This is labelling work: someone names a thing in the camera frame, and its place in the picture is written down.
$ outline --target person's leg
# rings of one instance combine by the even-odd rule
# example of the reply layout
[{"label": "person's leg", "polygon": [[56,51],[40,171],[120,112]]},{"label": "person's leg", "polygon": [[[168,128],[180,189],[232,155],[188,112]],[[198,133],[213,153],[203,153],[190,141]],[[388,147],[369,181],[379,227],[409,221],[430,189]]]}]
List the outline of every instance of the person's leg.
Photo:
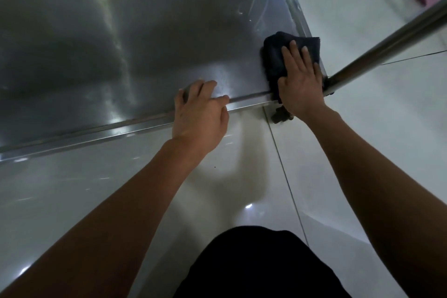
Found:
[{"label": "person's leg", "polygon": [[333,271],[293,233],[254,226],[217,236],[174,297],[279,295],[349,297]]}]

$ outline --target metal tube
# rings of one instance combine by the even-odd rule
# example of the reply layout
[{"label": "metal tube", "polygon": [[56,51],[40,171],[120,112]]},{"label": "metal tube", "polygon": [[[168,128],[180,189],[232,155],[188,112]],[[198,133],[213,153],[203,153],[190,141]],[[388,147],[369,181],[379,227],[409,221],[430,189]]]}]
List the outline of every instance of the metal tube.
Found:
[{"label": "metal tube", "polygon": [[440,0],[338,73],[329,77],[324,84],[324,95],[333,93],[370,69],[436,32],[445,24],[447,24],[447,0]]}]

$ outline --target person's right hand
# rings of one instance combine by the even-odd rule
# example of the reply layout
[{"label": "person's right hand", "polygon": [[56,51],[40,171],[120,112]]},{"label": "person's right hand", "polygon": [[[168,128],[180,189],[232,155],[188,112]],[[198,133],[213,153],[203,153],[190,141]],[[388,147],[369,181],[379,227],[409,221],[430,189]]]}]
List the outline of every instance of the person's right hand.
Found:
[{"label": "person's right hand", "polygon": [[188,101],[183,100],[183,90],[175,97],[175,119],[172,138],[186,142],[198,159],[214,150],[225,135],[229,115],[227,95],[211,98],[217,82],[197,80],[191,85]]},{"label": "person's right hand", "polygon": [[306,122],[311,114],[325,107],[320,66],[312,65],[307,47],[299,54],[295,41],[290,42],[290,51],[282,47],[282,56],[287,77],[278,79],[279,97],[291,114]]}]

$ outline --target tile floor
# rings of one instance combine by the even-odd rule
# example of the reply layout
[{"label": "tile floor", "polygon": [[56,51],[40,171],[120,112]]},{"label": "tile floor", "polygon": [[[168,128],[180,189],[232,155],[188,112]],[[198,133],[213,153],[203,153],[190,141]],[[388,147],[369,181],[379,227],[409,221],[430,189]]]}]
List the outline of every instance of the tile floor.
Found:
[{"label": "tile floor", "polygon": [[[399,0],[300,3],[313,35],[322,38],[329,74],[405,22]],[[327,97],[327,103],[447,202],[447,53],[427,56],[445,51],[445,42],[446,30]],[[248,224],[291,230],[307,240],[353,297],[405,297],[369,244],[309,129],[297,119],[273,125],[264,111],[273,108],[231,115],[224,140],[170,205],[130,296],[171,296],[212,238]],[[169,137],[166,128],[0,165],[0,290],[143,167]]]}]

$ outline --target forearm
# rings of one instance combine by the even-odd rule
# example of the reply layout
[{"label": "forearm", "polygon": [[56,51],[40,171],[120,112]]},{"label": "forearm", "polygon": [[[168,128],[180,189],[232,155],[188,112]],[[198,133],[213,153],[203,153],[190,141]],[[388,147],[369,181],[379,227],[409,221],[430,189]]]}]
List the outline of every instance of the forearm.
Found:
[{"label": "forearm", "polygon": [[166,142],[151,162],[88,214],[3,297],[124,297],[158,224],[201,156],[182,141]]},{"label": "forearm", "polygon": [[439,292],[447,207],[357,135],[334,111],[307,120],[352,209],[408,294]]}]

